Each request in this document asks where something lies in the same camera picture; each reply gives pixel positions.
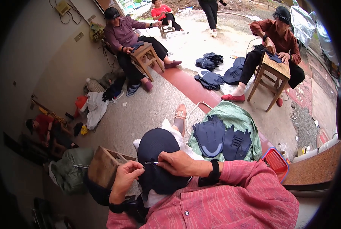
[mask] brown cork surface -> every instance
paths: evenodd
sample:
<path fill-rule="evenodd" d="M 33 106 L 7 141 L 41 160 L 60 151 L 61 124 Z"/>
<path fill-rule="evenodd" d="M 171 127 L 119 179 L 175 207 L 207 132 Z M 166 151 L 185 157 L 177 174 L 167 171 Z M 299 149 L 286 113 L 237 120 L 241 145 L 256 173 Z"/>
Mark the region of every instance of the brown cork surface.
<path fill-rule="evenodd" d="M 341 142 L 311 158 L 289 165 L 283 185 L 309 185 L 331 181 L 341 155 Z"/>

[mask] rust brown shirt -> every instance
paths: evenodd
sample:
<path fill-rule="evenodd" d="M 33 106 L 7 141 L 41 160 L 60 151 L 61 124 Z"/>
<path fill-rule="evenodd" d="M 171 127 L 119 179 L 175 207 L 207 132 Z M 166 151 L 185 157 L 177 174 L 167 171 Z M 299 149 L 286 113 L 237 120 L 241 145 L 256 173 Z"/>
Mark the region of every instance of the rust brown shirt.
<path fill-rule="evenodd" d="M 283 37 L 280 37 L 276 30 L 276 21 L 265 19 L 263 21 L 252 22 L 249 27 L 253 35 L 257 36 L 258 31 L 265 32 L 276 46 L 276 52 L 290 53 L 293 56 L 292 62 L 296 65 L 301 62 L 297 39 L 290 30 L 287 30 Z"/>

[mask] black cap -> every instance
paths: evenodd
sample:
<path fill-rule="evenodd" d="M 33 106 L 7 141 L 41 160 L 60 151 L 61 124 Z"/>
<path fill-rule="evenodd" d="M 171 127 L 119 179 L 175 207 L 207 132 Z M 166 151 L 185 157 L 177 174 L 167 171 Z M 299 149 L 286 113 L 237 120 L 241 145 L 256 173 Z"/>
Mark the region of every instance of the black cap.
<path fill-rule="evenodd" d="M 27 128 L 31 131 L 31 135 L 33 134 L 33 119 L 27 119 L 25 122 Z"/>
<path fill-rule="evenodd" d="M 118 10 L 114 7 L 109 7 L 104 11 L 104 19 L 113 20 L 117 17 L 121 16 L 118 12 Z"/>
<path fill-rule="evenodd" d="M 276 12 L 273 14 L 273 17 L 278 18 L 280 21 L 284 22 L 287 25 L 291 24 L 291 14 L 287 8 L 283 6 L 279 6 L 276 9 Z"/>
<path fill-rule="evenodd" d="M 145 172 L 139 176 L 144 201 L 147 201 L 151 189 L 157 194 L 167 195 L 187 186 L 190 177 L 174 176 L 153 163 L 145 164 L 145 162 L 157 162 L 162 151 L 173 153 L 179 150 L 177 140 L 167 130 L 152 129 L 142 137 L 137 149 L 137 159 L 145 169 Z"/>

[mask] wooden stool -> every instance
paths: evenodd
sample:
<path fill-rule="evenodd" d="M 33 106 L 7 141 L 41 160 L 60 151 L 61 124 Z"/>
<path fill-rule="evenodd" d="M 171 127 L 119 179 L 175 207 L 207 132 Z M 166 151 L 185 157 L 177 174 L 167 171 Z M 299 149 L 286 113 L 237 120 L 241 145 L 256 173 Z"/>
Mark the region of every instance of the wooden stool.
<path fill-rule="evenodd" d="M 98 146 L 88 168 L 89 179 L 104 188 L 111 189 L 116 178 L 117 168 L 122 165 L 117 159 L 123 163 L 128 160 L 136 161 L 136 158 L 131 156 Z"/>
<path fill-rule="evenodd" d="M 267 76 L 264 71 L 268 71 L 269 73 L 273 74 L 277 77 L 276 80 L 273 80 L 271 77 Z M 262 80 L 262 76 L 267 77 L 269 80 L 275 83 L 274 86 L 266 84 Z M 254 85 L 252 88 L 251 93 L 248 96 L 247 101 L 249 101 L 254 94 L 254 92 L 257 89 L 258 84 L 262 84 L 265 87 L 267 87 L 270 91 L 275 93 L 274 98 L 272 99 L 272 102 L 270 103 L 269 107 L 267 108 L 266 112 L 269 112 L 272 106 L 276 103 L 278 97 L 283 92 L 283 89 L 285 88 L 285 85 L 290 80 L 290 67 L 289 64 L 284 63 L 277 63 L 274 60 L 271 60 L 268 55 L 264 52 L 262 54 L 261 62 L 257 70 L 256 77 L 254 79 Z"/>
<path fill-rule="evenodd" d="M 172 27 L 172 30 L 168 30 L 168 25 L 161 25 L 159 27 L 159 30 L 160 30 L 160 35 L 162 35 L 162 37 L 166 37 L 167 33 L 171 33 L 175 31 L 174 27 Z"/>
<path fill-rule="evenodd" d="M 147 69 L 147 66 L 149 66 L 150 64 L 154 64 L 155 62 L 157 62 L 160 69 L 165 72 L 164 66 L 162 62 L 160 62 L 160 59 L 156 54 L 154 48 L 152 47 L 151 43 L 144 42 L 144 45 L 140 46 L 140 48 L 136 49 L 134 53 L 130 53 L 129 55 L 132 61 L 140 68 L 142 72 L 144 72 L 149 77 L 151 81 L 154 80 L 150 75 L 149 70 Z M 144 55 L 146 55 L 146 57 L 149 59 L 147 63 L 143 61 Z"/>

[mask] person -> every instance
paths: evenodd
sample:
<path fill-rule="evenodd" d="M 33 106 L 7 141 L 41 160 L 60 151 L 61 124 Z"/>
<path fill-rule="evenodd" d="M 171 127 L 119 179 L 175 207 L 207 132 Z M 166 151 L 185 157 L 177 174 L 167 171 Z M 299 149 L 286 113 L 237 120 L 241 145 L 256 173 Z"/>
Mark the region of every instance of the person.
<path fill-rule="evenodd" d="M 212 30 L 211 36 L 217 36 L 217 29 L 221 29 L 217 24 L 217 7 L 216 0 L 198 0 L 200 7 L 205 12 L 207 21 L 209 22 L 210 29 Z"/>
<path fill-rule="evenodd" d="M 176 23 L 173 15 L 173 10 L 167 5 L 162 5 L 160 0 L 151 0 L 155 7 L 151 10 L 151 16 L 154 21 L 162 21 L 162 25 L 168 25 L 168 30 L 173 27 L 177 31 L 184 31 L 180 25 Z"/>
<path fill-rule="evenodd" d="M 107 19 L 107 24 L 104 28 L 105 40 L 117 53 L 119 66 L 123 69 L 129 80 L 141 81 L 146 91 L 149 92 L 152 89 L 152 84 L 150 80 L 131 63 L 131 57 L 129 56 L 133 50 L 133 46 L 137 42 L 145 41 L 151 43 L 158 57 L 164 61 L 164 67 L 166 69 L 182 63 L 181 61 L 170 60 L 168 57 L 168 50 L 155 38 L 145 36 L 138 37 L 132 29 L 152 28 L 153 26 L 160 26 L 162 22 L 145 23 L 136 21 L 130 16 L 121 17 L 114 7 L 106 9 L 104 18 Z"/>
<path fill-rule="evenodd" d="M 72 133 L 61 122 L 48 115 L 39 114 L 35 119 L 27 119 L 25 124 L 31 135 L 33 131 L 36 131 L 42 145 L 47 147 L 53 156 L 62 158 L 66 149 L 79 147 L 67 136 L 71 136 Z"/>
<path fill-rule="evenodd" d="M 149 207 L 141 228 L 295 227 L 299 202 L 280 184 L 271 168 L 262 161 L 210 162 L 193 158 L 177 138 L 181 135 L 179 131 L 183 132 L 185 127 L 184 105 L 177 108 L 176 117 L 173 126 L 169 124 L 170 129 L 164 128 L 164 122 L 161 128 L 174 135 L 181 150 L 158 152 L 157 164 L 140 163 L 144 155 L 153 156 L 154 148 L 161 150 L 161 147 L 169 147 L 175 141 L 172 135 L 168 138 L 156 133 L 149 136 L 150 132 L 164 132 L 161 128 L 153 129 L 137 146 L 139 162 L 128 161 L 118 167 L 109 196 L 107 228 L 138 228 L 134 220 L 136 217 L 125 207 L 125 195 L 134 180 L 138 180 L 141 186 L 145 184 L 147 190 L 152 189 L 145 199 L 144 189 L 139 196 L 144 201 L 143 206 Z M 157 173 L 151 175 L 149 172 L 154 169 Z M 168 175 L 159 177 L 162 172 Z M 180 185 L 181 182 L 184 186 L 168 195 L 152 192 L 157 188 L 166 192 L 164 186 Z"/>
<path fill-rule="evenodd" d="M 263 21 L 252 22 L 250 24 L 253 35 L 258 35 L 263 39 L 262 45 L 249 52 L 246 56 L 240 81 L 237 89 L 232 94 L 223 95 L 222 100 L 244 102 L 244 89 L 251 79 L 256 67 L 260 64 L 263 49 L 266 48 L 270 53 L 276 53 L 281 61 L 289 63 L 290 80 L 284 89 L 294 89 L 305 79 L 304 71 L 298 64 L 301 62 L 300 52 L 297 45 L 297 39 L 290 31 L 291 15 L 287 8 L 279 6 L 273 14 L 275 20 L 265 19 Z M 283 99 L 280 97 L 276 101 L 277 105 L 283 105 Z"/>

